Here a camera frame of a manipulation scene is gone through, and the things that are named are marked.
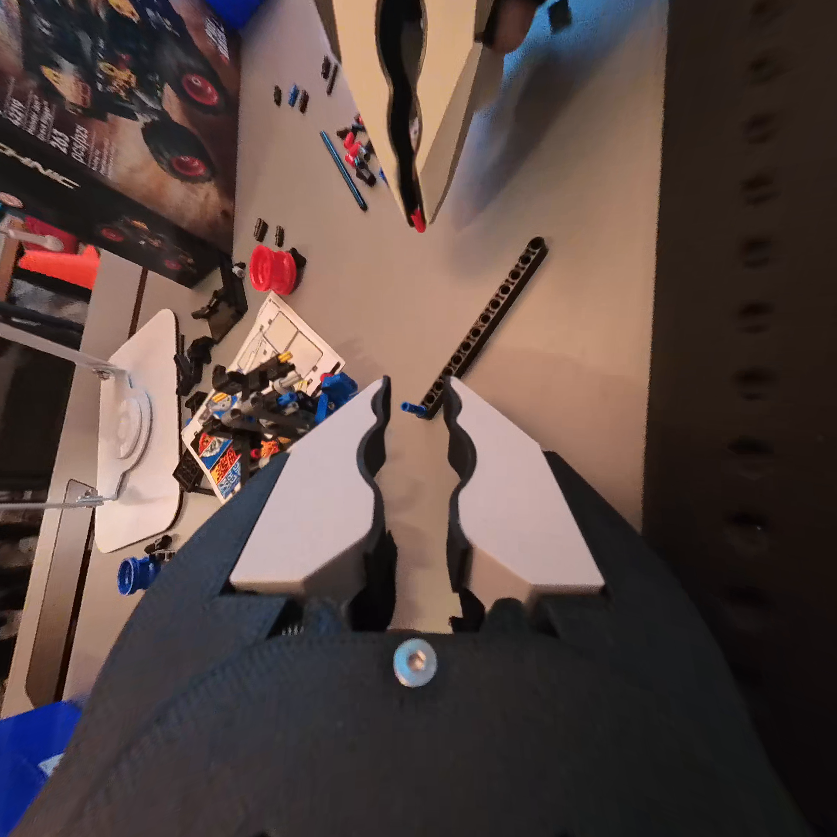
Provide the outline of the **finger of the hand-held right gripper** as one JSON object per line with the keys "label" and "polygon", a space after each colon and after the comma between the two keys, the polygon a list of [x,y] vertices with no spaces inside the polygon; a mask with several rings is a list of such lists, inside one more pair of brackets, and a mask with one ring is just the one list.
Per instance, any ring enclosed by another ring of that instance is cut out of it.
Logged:
{"label": "finger of the hand-held right gripper", "polygon": [[343,72],[392,196],[415,226],[413,105],[403,53],[402,2],[335,1]]}
{"label": "finger of the hand-held right gripper", "polygon": [[486,1],[427,1],[414,88],[418,141],[413,170],[425,223],[433,223],[448,195],[476,109],[487,62],[481,41]]}

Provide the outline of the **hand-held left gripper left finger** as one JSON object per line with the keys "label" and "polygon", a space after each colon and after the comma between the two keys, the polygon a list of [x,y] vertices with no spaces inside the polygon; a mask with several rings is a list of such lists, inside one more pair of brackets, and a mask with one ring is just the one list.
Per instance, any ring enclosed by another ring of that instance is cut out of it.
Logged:
{"label": "hand-held left gripper left finger", "polygon": [[375,481],[386,459],[391,379],[382,376],[297,442],[229,576],[236,590],[356,595],[385,534]]}

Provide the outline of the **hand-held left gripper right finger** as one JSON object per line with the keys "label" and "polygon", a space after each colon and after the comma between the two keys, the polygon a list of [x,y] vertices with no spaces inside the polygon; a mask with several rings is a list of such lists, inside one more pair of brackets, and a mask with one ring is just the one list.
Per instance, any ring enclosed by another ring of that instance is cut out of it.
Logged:
{"label": "hand-held left gripper right finger", "polygon": [[476,599],[599,593],[604,580],[538,442],[457,378],[444,383],[454,592]]}

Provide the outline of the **long black holed beam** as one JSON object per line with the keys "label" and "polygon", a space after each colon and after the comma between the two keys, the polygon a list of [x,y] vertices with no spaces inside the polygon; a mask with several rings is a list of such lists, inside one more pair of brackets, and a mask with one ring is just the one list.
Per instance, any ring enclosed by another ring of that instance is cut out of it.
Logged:
{"label": "long black holed beam", "polygon": [[500,282],[425,392],[418,403],[416,415],[424,420],[435,417],[442,406],[445,381],[448,378],[462,379],[476,363],[480,353],[528,287],[548,253],[549,246],[543,236],[536,236],[527,243],[515,265]]}

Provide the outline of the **grey desk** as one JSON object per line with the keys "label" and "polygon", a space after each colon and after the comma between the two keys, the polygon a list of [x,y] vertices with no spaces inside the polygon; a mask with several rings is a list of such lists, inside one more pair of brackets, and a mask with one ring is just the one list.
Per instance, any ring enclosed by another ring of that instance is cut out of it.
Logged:
{"label": "grey desk", "polygon": [[[269,244],[283,226],[307,259],[289,307],[360,388],[391,378],[378,484],[398,546],[394,630],[447,633],[459,615],[447,430],[400,405],[419,401],[536,236],[548,256],[466,385],[641,523],[668,2],[569,5],[569,27],[554,34],[543,7],[507,57],[422,235],[382,182],[361,212],[320,139],[359,110],[343,72],[327,96],[314,6],[265,2],[242,33],[234,259],[251,256],[257,218]],[[293,84],[305,114],[288,105]]]}

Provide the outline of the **person's right hand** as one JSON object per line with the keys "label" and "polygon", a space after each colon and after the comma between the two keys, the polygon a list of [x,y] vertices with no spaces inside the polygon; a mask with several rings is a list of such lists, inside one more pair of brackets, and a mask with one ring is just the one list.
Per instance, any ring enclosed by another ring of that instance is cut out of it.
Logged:
{"label": "person's right hand", "polygon": [[521,46],[525,40],[536,7],[529,1],[504,1],[497,16],[495,49],[502,54],[509,54]]}

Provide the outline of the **thin dark axle rod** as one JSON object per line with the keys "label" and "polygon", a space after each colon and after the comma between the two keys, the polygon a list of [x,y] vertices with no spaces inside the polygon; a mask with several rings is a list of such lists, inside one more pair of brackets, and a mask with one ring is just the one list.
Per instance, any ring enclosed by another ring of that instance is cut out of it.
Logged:
{"label": "thin dark axle rod", "polygon": [[339,172],[340,177],[342,178],[343,183],[346,184],[346,186],[347,186],[347,188],[348,188],[348,190],[349,190],[349,192],[352,196],[352,199],[357,204],[357,206],[359,207],[361,212],[366,213],[368,211],[368,204],[367,204],[365,198],[362,196],[361,192],[359,191],[358,187],[356,186],[356,184],[352,180],[352,175],[349,173],[349,171],[347,169],[347,166],[342,161],[342,159],[340,157],[340,154],[337,151],[337,148],[335,147],[335,145],[330,140],[330,137],[329,137],[329,135],[327,134],[326,131],[320,131],[319,135],[320,135],[321,141],[324,144],[324,147],[326,148],[326,150],[328,151],[328,154],[330,155],[330,159],[332,160],[332,162],[334,162],[334,164],[337,168],[337,171]]}

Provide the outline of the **blue storage bin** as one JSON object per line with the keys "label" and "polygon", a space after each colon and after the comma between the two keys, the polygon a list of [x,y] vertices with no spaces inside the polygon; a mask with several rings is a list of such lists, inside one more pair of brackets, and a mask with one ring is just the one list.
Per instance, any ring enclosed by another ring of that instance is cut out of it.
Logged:
{"label": "blue storage bin", "polygon": [[211,0],[206,4],[224,24],[239,31],[247,25],[264,2],[259,0]]}

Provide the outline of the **partly built toy truck chassis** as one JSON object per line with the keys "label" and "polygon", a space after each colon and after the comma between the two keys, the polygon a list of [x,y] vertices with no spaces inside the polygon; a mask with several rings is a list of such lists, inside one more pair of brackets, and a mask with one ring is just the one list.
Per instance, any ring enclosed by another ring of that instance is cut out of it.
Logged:
{"label": "partly built toy truck chassis", "polygon": [[190,446],[216,485],[234,466],[244,482],[358,392],[343,371],[321,375],[312,393],[307,385],[290,352],[249,371],[215,367],[214,392],[196,415],[197,433]]}

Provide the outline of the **blue wheel hub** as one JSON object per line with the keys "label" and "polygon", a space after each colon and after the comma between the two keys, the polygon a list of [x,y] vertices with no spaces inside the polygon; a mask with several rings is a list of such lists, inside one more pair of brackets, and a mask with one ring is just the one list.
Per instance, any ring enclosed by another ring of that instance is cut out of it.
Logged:
{"label": "blue wheel hub", "polygon": [[162,561],[151,556],[122,560],[117,570],[117,589],[120,595],[128,597],[148,590],[161,569]]}

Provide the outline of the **printed sticker sheet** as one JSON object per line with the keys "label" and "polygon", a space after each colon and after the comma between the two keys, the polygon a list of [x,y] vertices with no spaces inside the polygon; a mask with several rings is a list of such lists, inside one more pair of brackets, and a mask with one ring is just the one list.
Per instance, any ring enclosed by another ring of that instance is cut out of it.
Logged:
{"label": "printed sticker sheet", "polygon": [[[308,381],[307,391],[312,393],[325,373],[343,371],[345,361],[325,340],[313,331],[277,294],[269,292],[259,310],[255,324],[239,349],[234,360],[229,364],[217,364],[226,369],[249,371],[260,363],[277,354],[290,352],[296,371]],[[197,433],[196,415],[202,413],[208,398],[214,392],[213,373],[211,388],[207,393],[195,392],[187,402],[191,419],[182,431],[183,450],[189,451],[201,466],[204,473],[203,488],[199,493],[212,494],[221,503],[228,500],[245,485],[248,479],[261,468],[257,468],[244,482],[239,477],[239,466],[234,466],[216,485],[211,474],[192,451],[190,444]]]}

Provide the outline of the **white instruction stand base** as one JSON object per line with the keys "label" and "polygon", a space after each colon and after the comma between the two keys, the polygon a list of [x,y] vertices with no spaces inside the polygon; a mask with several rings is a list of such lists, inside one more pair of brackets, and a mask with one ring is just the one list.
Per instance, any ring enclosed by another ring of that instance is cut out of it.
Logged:
{"label": "white instruction stand base", "polygon": [[2,511],[92,510],[95,544],[104,553],[165,533],[182,499],[173,476],[181,456],[175,313],[159,310],[107,360],[5,324],[1,333],[100,382],[95,487],[73,500],[3,503]]}

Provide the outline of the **cluster of black toy beams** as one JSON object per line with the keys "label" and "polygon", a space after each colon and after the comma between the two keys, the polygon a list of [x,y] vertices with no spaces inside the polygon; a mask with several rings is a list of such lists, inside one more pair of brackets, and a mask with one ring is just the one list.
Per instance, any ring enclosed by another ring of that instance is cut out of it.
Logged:
{"label": "cluster of black toy beams", "polygon": [[215,340],[212,337],[198,337],[187,346],[182,334],[177,337],[177,351],[174,363],[177,372],[177,395],[188,396],[201,382],[204,367],[212,360]]}

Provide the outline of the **black toy panel piece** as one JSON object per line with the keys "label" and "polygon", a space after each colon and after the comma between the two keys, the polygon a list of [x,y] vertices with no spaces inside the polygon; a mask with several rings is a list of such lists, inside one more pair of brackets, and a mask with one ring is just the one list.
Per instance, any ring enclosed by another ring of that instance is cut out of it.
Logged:
{"label": "black toy panel piece", "polygon": [[245,279],[240,279],[232,272],[236,262],[224,260],[220,271],[222,285],[215,289],[208,302],[194,310],[191,317],[208,324],[209,336],[218,345],[248,312],[245,293]]}

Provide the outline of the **red wheel hub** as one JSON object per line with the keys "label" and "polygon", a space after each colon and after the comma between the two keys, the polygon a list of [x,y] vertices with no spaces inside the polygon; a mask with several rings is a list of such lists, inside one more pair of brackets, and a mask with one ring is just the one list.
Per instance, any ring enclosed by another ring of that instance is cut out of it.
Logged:
{"label": "red wheel hub", "polygon": [[248,263],[248,275],[255,290],[288,296],[297,288],[299,267],[290,252],[257,245]]}

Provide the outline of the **toy truck set box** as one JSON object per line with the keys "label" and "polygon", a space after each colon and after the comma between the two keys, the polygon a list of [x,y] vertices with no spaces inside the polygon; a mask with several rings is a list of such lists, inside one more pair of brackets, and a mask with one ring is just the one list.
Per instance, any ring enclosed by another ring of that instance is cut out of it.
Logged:
{"label": "toy truck set box", "polygon": [[2,204],[184,287],[231,256],[241,40],[207,2],[2,1]]}

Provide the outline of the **blue plastic object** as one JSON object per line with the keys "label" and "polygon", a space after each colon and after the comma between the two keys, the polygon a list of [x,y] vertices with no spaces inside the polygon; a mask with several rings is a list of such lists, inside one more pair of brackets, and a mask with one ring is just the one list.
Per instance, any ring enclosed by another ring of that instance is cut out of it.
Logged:
{"label": "blue plastic object", "polygon": [[61,759],[81,716],[61,701],[1,720],[1,835],[9,835]]}

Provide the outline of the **orange plastic object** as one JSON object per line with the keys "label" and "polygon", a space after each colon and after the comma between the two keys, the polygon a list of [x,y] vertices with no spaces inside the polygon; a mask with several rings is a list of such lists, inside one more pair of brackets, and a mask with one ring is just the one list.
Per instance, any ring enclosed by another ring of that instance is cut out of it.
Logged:
{"label": "orange plastic object", "polygon": [[99,253],[90,245],[81,254],[27,249],[19,260],[19,266],[71,284],[91,287],[99,269]]}

